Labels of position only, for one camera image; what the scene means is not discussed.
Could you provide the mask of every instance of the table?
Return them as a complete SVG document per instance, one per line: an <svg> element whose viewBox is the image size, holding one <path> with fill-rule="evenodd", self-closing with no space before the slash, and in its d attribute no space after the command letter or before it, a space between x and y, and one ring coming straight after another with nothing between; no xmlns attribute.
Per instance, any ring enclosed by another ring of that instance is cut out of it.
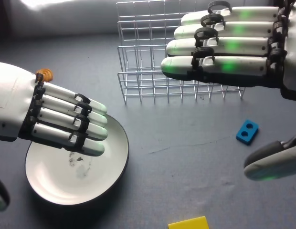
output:
<svg viewBox="0 0 296 229"><path fill-rule="evenodd" d="M276 89L170 99L128 99L124 104L113 35L10 41L0 61L28 71L46 67L53 83L102 102L125 128L130 158L120 182L89 209L54 207L31 190L24 161L29 141L0 141L0 178L11 205L0 229L166 229L205 215L211 229L296 229L296 176L254 182L243 161L255 149L296 134L296 102ZM260 130L251 146L235 139L250 119Z"/></svg>

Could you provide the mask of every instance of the wire rack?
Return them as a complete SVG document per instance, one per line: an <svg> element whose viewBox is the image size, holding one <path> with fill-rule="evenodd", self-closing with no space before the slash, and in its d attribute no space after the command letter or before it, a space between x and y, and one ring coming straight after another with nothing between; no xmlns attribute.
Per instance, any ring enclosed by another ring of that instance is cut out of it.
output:
<svg viewBox="0 0 296 229"><path fill-rule="evenodd" d="M118 80L125 103L127 98L193 96L228 92L243 97L245 88L231 87L198 81L179 81L166 77L161 69L162 60L167 57L166 45L173 40L174 30L180 26L180 19L186 13L202 10L206 1L194 0L146 0L118 2L118 32L121 46L118 56L121 65Z"/></svg>

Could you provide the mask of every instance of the screw hole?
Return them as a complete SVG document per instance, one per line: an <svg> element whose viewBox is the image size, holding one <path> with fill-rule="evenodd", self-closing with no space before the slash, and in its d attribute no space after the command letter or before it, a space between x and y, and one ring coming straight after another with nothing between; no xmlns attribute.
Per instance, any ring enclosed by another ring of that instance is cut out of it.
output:
<svg viewBox="0 0 296 229"><path fill-rule="evenodd" d="M253 125L251 123L248 123L247 126L246 126L248 129L252 129L253 128Z"/></svg>
<svg viewBox="0 0 296 229"><path fill-rule="evenodd" d="M246 132L246 131L242 131L242 136L243 136L243 137L247 137L247 136L248 136L248 132Z"/></svg>

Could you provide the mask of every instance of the round plate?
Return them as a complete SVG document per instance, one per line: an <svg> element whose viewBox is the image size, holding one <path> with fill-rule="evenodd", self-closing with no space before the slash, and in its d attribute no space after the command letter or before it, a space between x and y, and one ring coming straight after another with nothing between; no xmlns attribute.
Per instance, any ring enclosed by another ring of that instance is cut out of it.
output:
<svg viewBox="0 0 296 229"><path fill-rule="evenodd" d="M122 176L128 163L129 142L120 123L107 115L108 137L101 156L85 156L32 142L26 156L26 176L45 200L75 205L107 192Z"/></svg>

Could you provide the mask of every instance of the robotic hand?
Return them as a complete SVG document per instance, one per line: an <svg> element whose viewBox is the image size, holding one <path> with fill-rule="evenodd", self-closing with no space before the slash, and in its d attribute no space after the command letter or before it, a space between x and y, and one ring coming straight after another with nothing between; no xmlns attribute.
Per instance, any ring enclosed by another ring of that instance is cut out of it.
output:
<svg viewBox="0 0 296 229"><path fill-rule="evenodd" d="M213 11L217 5L226 9ZM280 88L296 100L296 2L283 7L231 7L214 1L186 14L161 69L170 78L231 86ZM266 180L296 174L296 136L250 155L246 176Z"/></svg>
<svg viewBox="0 0 296 229"><path fill-rule="evenodd" d="M106 107L42 79L41 73L0 63L0 140L19 137L85 155L102 155Z"/></svg>

